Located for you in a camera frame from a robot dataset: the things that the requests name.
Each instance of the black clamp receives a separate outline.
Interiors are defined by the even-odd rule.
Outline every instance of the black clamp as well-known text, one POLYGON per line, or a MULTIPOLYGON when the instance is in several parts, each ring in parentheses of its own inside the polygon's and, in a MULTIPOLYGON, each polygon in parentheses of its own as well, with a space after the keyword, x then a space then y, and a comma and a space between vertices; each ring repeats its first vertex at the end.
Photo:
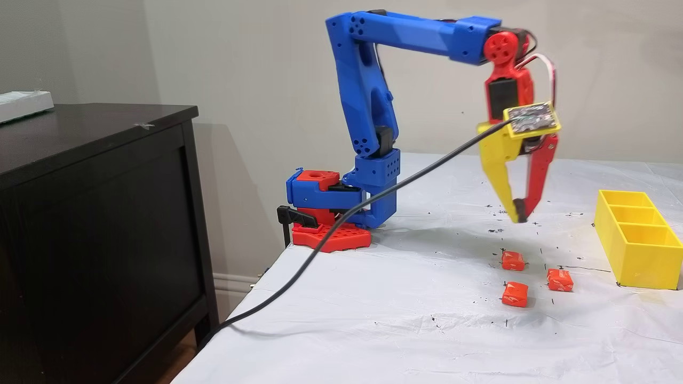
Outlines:
POLYGON ((307 213, 299 212, 290 206, 277 207, 277 220, 282 224, 282 232, 285 238, 285 247, 287 247, 292 239, 290 238, 290 224, 298 223, 306 228, 317 228, 318 219, 315 216, 307 213))

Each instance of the black cable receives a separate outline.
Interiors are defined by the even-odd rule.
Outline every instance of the black cable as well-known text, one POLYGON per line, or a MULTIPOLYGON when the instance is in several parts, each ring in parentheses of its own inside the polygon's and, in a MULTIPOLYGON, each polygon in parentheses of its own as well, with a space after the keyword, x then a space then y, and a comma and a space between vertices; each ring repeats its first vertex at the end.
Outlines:
POLYGON ((363 209, 364 206, 367 206, 368 204, 371 204, 373 202, 376 202, 377 200, 381 199, 382 197, 386 197, 387 195, 396 192, 398 189, 401 189, 405 187, 406 185, 416 181, 420 177, 430 173, 431 171, 435 170, 436 168, 440 167, 444 163, 446 163, 448 160, 451 160, 455 156, 458 156, 459 154, 463 153, 465 150, 470 148, 471 146, 474 146, 476 143, 480 142, 481 140, 485 139, 489 135, 492 135, 493 133, 496 133, 497 131, 501 130, 504 126, 508 125, 510 122, 513 120, 518 120, 524 118, 524 116, 519 116, 517 118, 512 118, 510 120, 506 120, 504 122, 499 122, 498 124, 495 124, 491 126, 491 128, 487 129, 486 131, 478 134, 474 138, 470 139, 468 142, 465 144, 461 145, 458 147, 458 149, 454 150, 453 152, 447 154, 446 156, 442 157, 441 159, 437 160, 435 163, 429 165, 428 167, 424 168, 423 170, 417 172, 416 174, 413 174, 412 176, 409 176, 405 180, 393 185, 392 187, 389 187, 388 189, 385 189, 384 191, 377 193, 376 195, 372 196, 371 198, 365 200, 364 202, 361 202, 360 204, 354 206, 353 208, 347 210, 335 223, 332 225, 329 231, 327 231, 327 234, 320 239, 320 242, 318 243, 318 246, 313 249, 311 254, 308 256, 306 261, 301 264, 301 267, 299 267, 298 271, 292 276, 292 278, 278 291, 273 293, 269 298, 267 298, 263 303, 260 303, 259 305, 256 305, 254 308, 251 308, 250 310, 243 312, 235 317, 229 318, 226 321, 222 322, 216 329, 211 331, 204 340, 202 340, 201 344, 199 345, 198 349, 201 351, 208 343, 211 341, 211 338, 213 338, 218 332, 226 328, 227 326, 238 322, 239 320, 242 320, 243 318, 249 317, 256 312, 264 309, 268 304, 272 303, 280 297, 284 292, 286 292, 294 283, 299 279, 301 274, 303 274, 303 271, 306 270, 306 268, 311 264, 313 261, 313 258, 320 252, 322 247, 325 245, 325 242, 327 242, 334 231, 337 230, 343 223, 346 222, 346 220, 349 220, 353 214, 356 212, 360 211, 363 209))

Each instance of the white plastic sheet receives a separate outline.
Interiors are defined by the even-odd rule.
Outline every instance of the white plastic sheet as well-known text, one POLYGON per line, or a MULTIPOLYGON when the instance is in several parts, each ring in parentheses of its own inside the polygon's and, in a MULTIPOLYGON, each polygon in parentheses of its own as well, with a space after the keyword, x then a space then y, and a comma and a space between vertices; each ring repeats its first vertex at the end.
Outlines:
MULTIPOLYGON (((404 154, 401 177, 437 158, 404 154)), ((516 197, 525 172, 510 167, 516 197)), ((321 253, 173 383, 683 383, 683 292, 617 286, 591 226, 598 189, 645 191, 681 236, 682 180, 681 165, 557 160, 530 222, 513 224, 479 159, 460 156, 399 191, 370 248, 321 253), (502 247, 527 268, 503 270, 502 247), (546 287, 559 265, 576 267, 574 292, 546 287), (527 308, 500 302, 509 281, 529 285, 527 308)), ((309 252, 285 250, 235 314, 309 252)))

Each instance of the dresser top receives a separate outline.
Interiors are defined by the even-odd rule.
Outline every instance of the dresser top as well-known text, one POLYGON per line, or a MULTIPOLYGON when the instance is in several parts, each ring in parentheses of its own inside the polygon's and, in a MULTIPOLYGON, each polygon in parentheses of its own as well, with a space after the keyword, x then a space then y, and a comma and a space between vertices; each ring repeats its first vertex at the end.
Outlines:
POLYGON ((0 124, 0 189, 196 118, 185 105, 55 105, 0 124))

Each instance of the dark wooden dresser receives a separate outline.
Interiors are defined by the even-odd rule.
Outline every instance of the dark wooden dresser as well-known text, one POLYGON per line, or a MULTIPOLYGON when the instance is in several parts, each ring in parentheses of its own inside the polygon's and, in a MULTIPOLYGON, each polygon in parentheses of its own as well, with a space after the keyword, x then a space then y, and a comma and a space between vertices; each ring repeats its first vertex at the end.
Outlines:
POLYGON ((0 383, 153 383, 217 326, 197 114, 56 105, 0 124, 0 383))

